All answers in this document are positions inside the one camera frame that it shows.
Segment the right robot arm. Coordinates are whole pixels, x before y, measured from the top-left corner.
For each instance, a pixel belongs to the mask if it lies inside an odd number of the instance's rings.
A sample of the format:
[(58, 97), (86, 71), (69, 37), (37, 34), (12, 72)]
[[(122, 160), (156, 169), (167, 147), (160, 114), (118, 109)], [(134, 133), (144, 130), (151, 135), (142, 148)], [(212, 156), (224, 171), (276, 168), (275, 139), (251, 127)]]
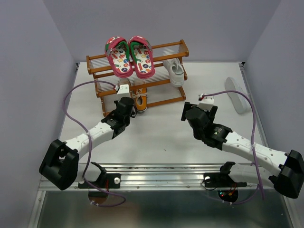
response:
[(196, 104), (186, 102), (181, 120), (193, 129), (194, 138), (205, 145), (238, 155), (251, 162), (250, 165), (228, 161), (218, 172), (204, 174), (202, 184), (207, 189), (242, 188), (249, 183), (274, 188), (288, 198), (298, 198), (304, 183), (304, 160), (298, 151), (276, 151), (252, 143), (232, 129), (214, 123), (217, 106), (203, 110)]

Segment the white sneaker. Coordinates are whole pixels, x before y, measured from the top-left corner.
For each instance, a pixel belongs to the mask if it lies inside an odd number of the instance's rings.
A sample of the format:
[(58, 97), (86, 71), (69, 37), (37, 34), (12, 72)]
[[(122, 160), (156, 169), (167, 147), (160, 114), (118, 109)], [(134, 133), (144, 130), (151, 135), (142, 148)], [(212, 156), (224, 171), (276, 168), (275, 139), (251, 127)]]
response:
[(170, 83), (174, 87), (181, 87), (184, 84), (184, 69), (178, 58), (164, 60), (163, 66), (169, 73)]

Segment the white sneaker sideways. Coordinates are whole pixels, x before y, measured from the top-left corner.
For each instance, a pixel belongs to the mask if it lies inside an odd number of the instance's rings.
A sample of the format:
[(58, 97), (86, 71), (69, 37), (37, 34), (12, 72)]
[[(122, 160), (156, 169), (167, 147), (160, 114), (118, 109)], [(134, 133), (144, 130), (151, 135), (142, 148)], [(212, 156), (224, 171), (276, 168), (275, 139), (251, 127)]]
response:
[(224, 83), (224, 86), (226, 91), (234, 91), (229, 92), (228, 96), (238, 114), (244, 114), (251, 110), (249, 102), (243, 95), (241, 95), (245, 94), (243, 89), (234, 78), (228, 77)]

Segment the orange sneaker one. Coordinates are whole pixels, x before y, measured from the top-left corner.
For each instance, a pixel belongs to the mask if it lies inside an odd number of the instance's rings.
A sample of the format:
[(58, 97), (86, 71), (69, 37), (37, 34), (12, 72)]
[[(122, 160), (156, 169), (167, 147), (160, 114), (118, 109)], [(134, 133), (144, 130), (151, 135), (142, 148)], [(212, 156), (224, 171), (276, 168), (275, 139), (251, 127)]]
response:
[(118, 82), (118, 86), (120, 86), (122, 84), (129, 84), (130, 90), (131, 90), (131, 82), (128, 78), (121, 78)]
[(132, 93), (132, 97), (135, 102), (136, 109), (139, 113), (146, 111), (147, 104), (147, 88), (136, 89)]

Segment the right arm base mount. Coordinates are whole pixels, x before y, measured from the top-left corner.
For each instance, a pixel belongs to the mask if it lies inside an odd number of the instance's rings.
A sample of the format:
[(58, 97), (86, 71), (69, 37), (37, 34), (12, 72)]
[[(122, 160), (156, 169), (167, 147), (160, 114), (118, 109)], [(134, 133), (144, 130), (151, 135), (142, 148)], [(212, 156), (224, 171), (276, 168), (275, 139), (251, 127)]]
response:
[(246, 187), (246, 182), (234, 181), (231, 178), (231, 169), (236, 167), (235, 162), (228, 161), (222, 165), (219, 172), (204, 173), (204, 179), (201, 185), (205, 188), (230, 188), (230, 187)]

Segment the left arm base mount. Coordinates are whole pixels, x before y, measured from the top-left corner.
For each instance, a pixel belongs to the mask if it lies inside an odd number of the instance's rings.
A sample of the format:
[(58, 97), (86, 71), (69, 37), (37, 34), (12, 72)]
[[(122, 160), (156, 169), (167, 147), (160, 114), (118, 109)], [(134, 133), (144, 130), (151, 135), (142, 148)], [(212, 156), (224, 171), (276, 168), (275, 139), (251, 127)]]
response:
[[(82, 178), (82, 171), (86, 167), (85, 164), (79, 164), (76, 182), (80, 189), (93, 189)], [(101, 189), (119, 189), (121, 185), (121, 174), (111, 173), (96, 162), (90, 162), (88, 169), (85, 172), (85, 178), (93, 185)]]

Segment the pink flip-flop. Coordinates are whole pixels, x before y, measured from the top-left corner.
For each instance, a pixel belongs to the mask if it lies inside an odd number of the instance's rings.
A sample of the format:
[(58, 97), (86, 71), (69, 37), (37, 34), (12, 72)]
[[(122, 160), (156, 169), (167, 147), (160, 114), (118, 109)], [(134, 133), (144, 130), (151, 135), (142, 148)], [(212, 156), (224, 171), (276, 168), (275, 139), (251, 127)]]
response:
[(104, 52), (115, 76), (128, 78), (133, 74), (130, 50), (126, 39), (120, 36), (109, 38)]

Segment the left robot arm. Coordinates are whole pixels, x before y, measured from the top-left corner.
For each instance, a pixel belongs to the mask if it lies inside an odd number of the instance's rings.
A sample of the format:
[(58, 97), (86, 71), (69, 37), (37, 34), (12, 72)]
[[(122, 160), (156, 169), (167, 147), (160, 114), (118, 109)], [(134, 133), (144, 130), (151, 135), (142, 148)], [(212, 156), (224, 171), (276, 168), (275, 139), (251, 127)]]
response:
[(46, 152), (39, 173), (57, 186), (66, 190), (74, 182), (87, 181), (95, 187), (105, 184), (106, 170), (96, 162), (86, 165), (79, 160), (86, 154), (92, 155), (95, 147), (121, 134), (136, 115), (134, 100), (123, 97), (116, 108), (95, 127), (67, 141), (54, 140)]

